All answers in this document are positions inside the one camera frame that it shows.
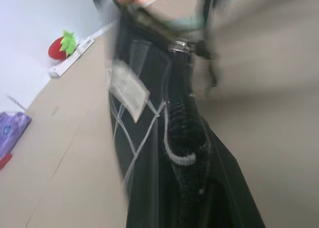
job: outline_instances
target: paper label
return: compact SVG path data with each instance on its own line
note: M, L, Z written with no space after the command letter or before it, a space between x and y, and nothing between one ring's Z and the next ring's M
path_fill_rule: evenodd
M112 62L110 90L125 105L134 122L137 123L150 92L123 61Z

